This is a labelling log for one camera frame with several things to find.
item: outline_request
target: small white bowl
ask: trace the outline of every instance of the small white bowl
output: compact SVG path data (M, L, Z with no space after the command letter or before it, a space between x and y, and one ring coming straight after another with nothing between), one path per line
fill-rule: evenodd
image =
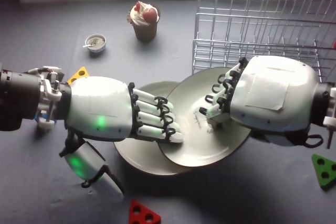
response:
M87 47L91 52L102 52L104 49L105 49L105 46L106 46L106 38L104 35L101 35L101 34L92 34L90 35L89 37L86 38L85 40L85 45L88 44L88 41L92 38L95 38L95 37L98 37L98 38L102 38L104 40L104 44L100 47Z

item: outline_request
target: cupcake wrapper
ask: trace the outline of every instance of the cupcake wrapper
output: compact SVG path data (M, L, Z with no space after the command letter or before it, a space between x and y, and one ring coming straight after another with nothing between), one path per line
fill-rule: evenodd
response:
M153 5L153 7L155 7L156 10L158 11L158 16L159 16L159 21L160 21L161 12L156 6ZM149 26L138 26L137 24L133 22L130 15L127 16L127 21L133 26L135 35L137 39L140 40L141 42L149 42L155 38L156 30L158 26L157 24L159 21L156 22L155 24L150 24Z

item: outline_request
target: plate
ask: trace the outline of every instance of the plate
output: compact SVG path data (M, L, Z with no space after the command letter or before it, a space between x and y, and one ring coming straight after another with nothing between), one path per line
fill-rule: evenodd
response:
M167 97L178 82L162 81L148 84L140 90L155 96ZM171 162L160 151L156 142L126 138L114 143L119 154L135 168L154 175L176 175L190 170Z
M163 154L176 164L187 167L209 165L220 161L235 151L249 136L250 129L233 120L223 123L220 130L213 130L200 107L211 104L204 98L220 74L229 68L210 68L182 81L168 96L174 105L174 115L180 124L184 141L181 144L159 144Z

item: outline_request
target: wire basket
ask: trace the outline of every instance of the wire basket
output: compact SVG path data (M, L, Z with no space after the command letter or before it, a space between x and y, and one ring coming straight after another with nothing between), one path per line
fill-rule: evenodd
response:
M335 0L198 0L193 73L276 55L308 64L327 81L336 66L335 15Z

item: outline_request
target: yellow triangle block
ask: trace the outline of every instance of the yellow triangle block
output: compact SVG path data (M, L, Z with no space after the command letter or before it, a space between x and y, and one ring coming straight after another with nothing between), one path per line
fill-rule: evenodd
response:
M81 67L69 80L68 84L71 85L74 81L82 77L88 77L89 74L85 67Z

